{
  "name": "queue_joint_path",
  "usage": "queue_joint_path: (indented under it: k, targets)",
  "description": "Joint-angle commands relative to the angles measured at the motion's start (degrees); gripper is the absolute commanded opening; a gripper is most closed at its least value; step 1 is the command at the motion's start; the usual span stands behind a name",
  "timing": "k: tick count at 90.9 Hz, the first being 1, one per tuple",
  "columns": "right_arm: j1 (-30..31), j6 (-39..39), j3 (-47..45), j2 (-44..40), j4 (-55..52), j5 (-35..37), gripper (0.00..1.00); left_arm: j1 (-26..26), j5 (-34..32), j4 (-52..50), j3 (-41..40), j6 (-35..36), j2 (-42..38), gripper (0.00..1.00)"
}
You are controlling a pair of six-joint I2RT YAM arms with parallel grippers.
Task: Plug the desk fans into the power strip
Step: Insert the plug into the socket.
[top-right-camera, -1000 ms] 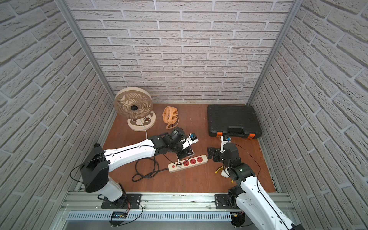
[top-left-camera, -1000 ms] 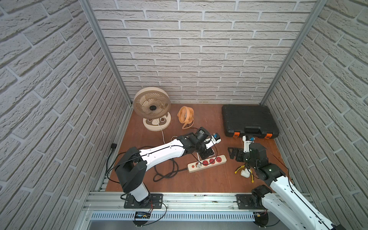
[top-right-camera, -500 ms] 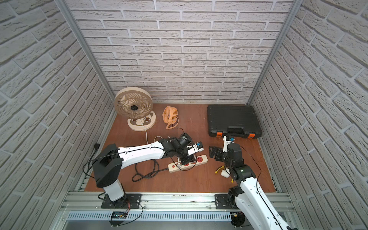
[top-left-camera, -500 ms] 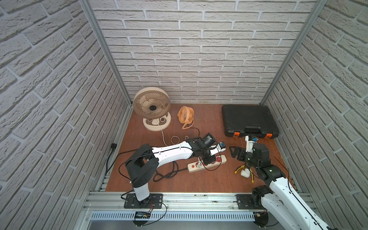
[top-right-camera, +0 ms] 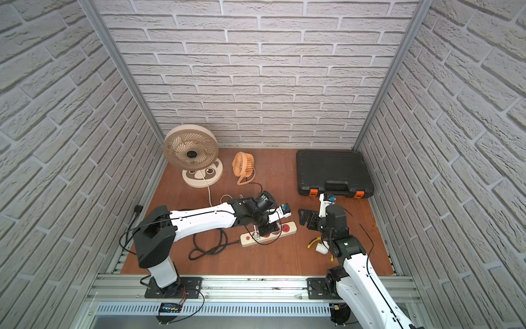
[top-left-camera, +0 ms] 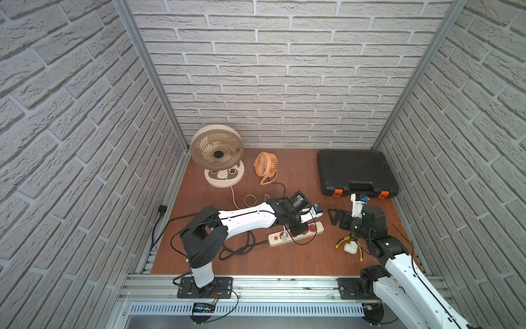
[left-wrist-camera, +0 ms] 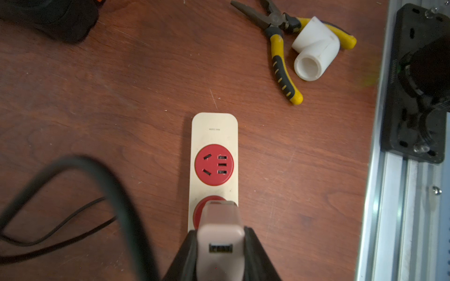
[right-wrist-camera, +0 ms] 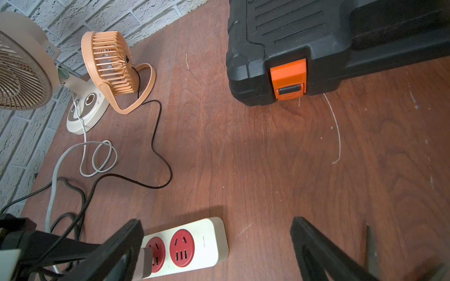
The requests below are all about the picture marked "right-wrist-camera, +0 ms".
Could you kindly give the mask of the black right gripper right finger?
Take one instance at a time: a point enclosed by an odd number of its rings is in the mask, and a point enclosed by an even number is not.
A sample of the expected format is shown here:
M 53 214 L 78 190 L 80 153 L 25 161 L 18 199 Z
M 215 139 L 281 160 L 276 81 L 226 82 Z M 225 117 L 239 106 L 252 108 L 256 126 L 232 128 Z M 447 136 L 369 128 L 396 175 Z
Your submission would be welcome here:
M 303 217 L 293 219 L 290 234 L 303 280 L 378 280 L 376 241 L 370 226 L 366 226 L 364 266 L 355 262 Z

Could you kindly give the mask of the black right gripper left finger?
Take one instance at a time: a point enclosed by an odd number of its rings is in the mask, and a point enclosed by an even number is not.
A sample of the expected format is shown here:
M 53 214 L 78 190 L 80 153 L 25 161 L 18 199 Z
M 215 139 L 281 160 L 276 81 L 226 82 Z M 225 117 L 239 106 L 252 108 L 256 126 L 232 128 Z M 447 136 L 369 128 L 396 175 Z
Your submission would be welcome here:
M 131 281 L 138 263 L 144 230 L 132 219 L 95 249 L 63 281 Z

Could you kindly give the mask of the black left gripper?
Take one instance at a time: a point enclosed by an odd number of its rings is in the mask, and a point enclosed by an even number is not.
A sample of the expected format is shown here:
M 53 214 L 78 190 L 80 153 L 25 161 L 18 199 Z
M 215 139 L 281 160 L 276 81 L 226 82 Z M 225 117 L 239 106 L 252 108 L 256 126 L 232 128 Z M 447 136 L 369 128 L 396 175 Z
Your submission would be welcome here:
M 89 244 L 36 231 L 36 223 L 28 218 L 1 214 L 1 250 L 20 249 L 23 266 L 50 266 L 88 257 L 99 244 Z

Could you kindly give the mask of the beige red power strip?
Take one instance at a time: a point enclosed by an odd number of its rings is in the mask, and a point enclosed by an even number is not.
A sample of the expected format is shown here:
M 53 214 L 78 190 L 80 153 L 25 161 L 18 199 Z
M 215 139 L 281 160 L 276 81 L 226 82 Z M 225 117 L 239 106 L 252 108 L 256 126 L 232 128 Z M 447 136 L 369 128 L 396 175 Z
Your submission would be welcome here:
M 150 272 L 143 279 L 213 267 L 229 255 L 225 224 L 219 217 L 146 235 L 142 247 L 152 249 Z

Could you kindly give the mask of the grey usb wall adapter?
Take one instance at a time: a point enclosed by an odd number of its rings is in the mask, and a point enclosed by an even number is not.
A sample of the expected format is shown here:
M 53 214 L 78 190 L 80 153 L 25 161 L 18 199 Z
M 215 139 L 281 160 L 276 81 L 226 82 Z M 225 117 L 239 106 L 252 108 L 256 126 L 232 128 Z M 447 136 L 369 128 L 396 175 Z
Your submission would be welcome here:
M 153 250 L 150 247 L 139 250 L 138 260 L 132 277 L 132 281 L 141 281 L 151 276 L 153 267 Z

